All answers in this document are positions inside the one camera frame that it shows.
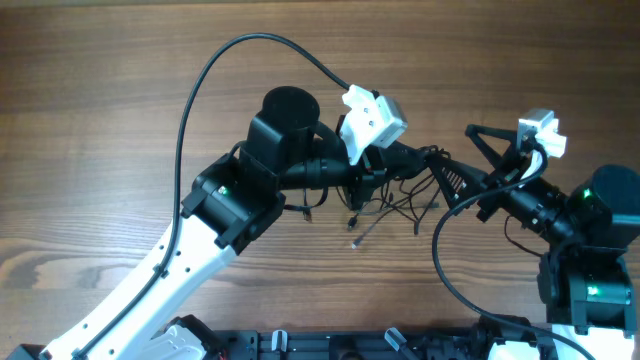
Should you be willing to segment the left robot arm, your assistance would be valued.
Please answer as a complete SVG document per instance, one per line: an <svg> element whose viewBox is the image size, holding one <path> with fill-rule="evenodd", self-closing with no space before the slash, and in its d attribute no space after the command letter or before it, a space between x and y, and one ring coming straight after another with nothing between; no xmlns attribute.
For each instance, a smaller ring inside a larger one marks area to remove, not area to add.
<svg viewBox="0 0 640 360"><path fill-rule="evenodd" d="M358 210L383 184L425 169L429 151L399 142L407 122L393 99L352 86L343 100L348 113L333 131L308 92L269 91L247 138L196 177L139 265L70 330L46 345L22 344L12 357L203 356L196 335L171 325L170 316L282 215L288 190L342 187L348 206Z"/></svg>

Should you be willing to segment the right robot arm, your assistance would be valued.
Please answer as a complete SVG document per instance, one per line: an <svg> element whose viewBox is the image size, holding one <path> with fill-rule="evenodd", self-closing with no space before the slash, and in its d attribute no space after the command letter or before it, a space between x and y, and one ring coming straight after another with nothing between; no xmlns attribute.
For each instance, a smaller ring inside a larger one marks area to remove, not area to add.
<svg viewBox="0 0 640 360"><path fill-rule="evenodd" d="M445 335L444 355L453 359L628 359L638 329L636 301L623 256L639 235L639 176L605 165L571 194L545 181L551 157L563 156L566 137L554 124L516 131L470 125L467 136L493 166L491 173L434 153L426 166L437 180L448 211L445 223L473 204L487 221L502 209L548 243L539 257L538 292L549 329L526 318L499 315L444 284L479 321L463 335Z"/></svg>

